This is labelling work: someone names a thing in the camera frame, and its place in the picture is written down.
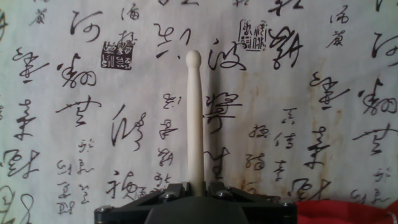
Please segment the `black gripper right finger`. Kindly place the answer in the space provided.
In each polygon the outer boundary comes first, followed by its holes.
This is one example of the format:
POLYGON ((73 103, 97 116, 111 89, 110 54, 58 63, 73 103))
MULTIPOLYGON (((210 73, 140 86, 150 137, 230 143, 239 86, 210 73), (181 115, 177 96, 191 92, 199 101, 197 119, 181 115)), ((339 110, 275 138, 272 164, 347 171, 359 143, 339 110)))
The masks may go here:
POLYGON ((297 204, 279 196, 250 194, 222 182, 210 183, 206 196, 213 223, 297 223, 297 204))

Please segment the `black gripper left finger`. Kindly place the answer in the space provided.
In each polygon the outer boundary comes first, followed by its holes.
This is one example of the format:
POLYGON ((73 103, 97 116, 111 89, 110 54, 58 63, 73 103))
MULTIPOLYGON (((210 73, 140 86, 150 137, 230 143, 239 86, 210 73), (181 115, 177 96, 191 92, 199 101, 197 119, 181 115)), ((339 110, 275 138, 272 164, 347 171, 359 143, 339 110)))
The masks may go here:
POLYGON ((94 210, 95 224, 145 223, 150 212, 167 202, 173 202, 190 195, 190 184, 182 182, 169 184, 165 190, 157 190, 122 207, 103 205, 94 210))

